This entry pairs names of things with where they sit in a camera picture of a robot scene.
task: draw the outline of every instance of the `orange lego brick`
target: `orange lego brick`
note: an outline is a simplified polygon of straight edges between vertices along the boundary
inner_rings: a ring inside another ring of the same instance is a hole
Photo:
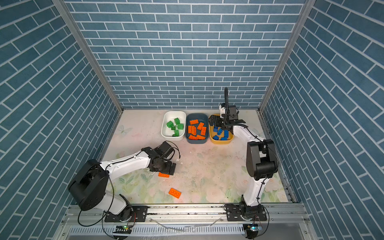
[[[169,177],[169,175],[168,175],[168,174],[165,174],[165,173],[161,173],[161,172],[159,172],[159,177]]]
[[[199,123],[199,125],[197,126],[197,129],[201,130],[202,127],[204,127],[204,123],[203,122]]]
[[[200,136],[200,135],[197,135],[197,139],[198,139],[198,140],[204,140],[204,139],[205,139],[205,137],[203,137],[203,136]]]
[[[202,127],[200,135],[205,136],[206,131],[207,131],[207,127]]]
[[[199,121],[197,120],[197,119],[195,119],[195,120],[190,120],[189,121],[189,124],[198,124],[199,123]]]
[[[176,189],[174,189],[174,188],[171,188],[170,190],[169,190],[169,193],[168,194],[170,194],[170,195],[172,195],[172,196],[174,196],[175,198],[180,198],[180,195],[181,195],[181,192],[179,192],[179,191],[177,191]]]
[[[193,135],[189,135],[189,139],[191,140],[197,140],[197,137],[193,136]]]
[[[192,130],[192,135],[196,135],[196,127],[195,126],[191,126],[191,130]]]

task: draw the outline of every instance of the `blue brick wall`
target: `blue brick wall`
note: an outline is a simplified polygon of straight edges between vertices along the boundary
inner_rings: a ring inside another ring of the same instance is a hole
[[[304,1],[66,3],[125,108],[257,108]]]
[[[53,236],[117,114],[50,0],[0,1],[0,239]]]
[[[383,13],[317,0],[265,109],[319,239],[384,239]]]

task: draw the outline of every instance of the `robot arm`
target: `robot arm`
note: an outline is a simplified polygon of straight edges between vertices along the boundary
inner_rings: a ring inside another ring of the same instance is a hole
[[[170,160],[174,154],[174,148],[165,141],[154,149],[145,147],[135,154],[111,161],[88,160],[68,184],[68,190],[82,211],[98,208],[126,221],[132,215],[132,205],[123,195],[113,195],[106,190],[108,180],[112,182],[124,174],[147,167],[151,172],[173,175],[176,163]]]
[[[261,194],[265,184],[278,170],[278,160],[275,155],[275,144],[272,140],[262,139],[248,129],[245,121],[238,119],[238,110],[235,105],[228,103],[228,89],[224,90],[225,103],[219,105],[220,116],[212,115],[209,118],[211,126],[221,127],[247,143],[247,171],[253,178],[248,183],[247,190],[242,196],[240,209],[245,217],[254,216],[260,210]]]

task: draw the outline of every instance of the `yellow bin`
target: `yellow bin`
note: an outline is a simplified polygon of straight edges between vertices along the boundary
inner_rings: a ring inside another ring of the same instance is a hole
[[[228,140],[220,140],[220,138],[224,137],[224,131],[221,133],[221,135],[219,136],[219,140],[215,140],[213,139],[214,136],[217,135],[217,132],[214,132],[214,127],[209,125],[209,138],[211,139],[211,141],[213,142],[213,144],[228,144],[232,141],[234,135],[229,132],[229,136],[228,136]]]

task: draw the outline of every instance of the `tabletop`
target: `tabletop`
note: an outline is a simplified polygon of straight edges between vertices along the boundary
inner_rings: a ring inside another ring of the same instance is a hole
[[[125,110],[103,157],[109,161],[131,155],[143,147],[156,147],[161,136],[162,121],[168,110]],[[218,110],[184,110],[204,113],[208,117]],[[264,137],[255,110],[240,110],[243,119],[257,135]],[[169,178],[159,177],[148,168],[127,173],[113,180],[116,194],[124,195],[132,204],[227,203],[239,202],[252,178],[245,167],[247,144],[234,137],[226,145],[190,144],[184,137],[174,141],[178,146],[172,161],[176,169]],[[171,188],[181,192],[179,199],[168,194]],[[287,202],[278,173],[266,184],[261,202]]]

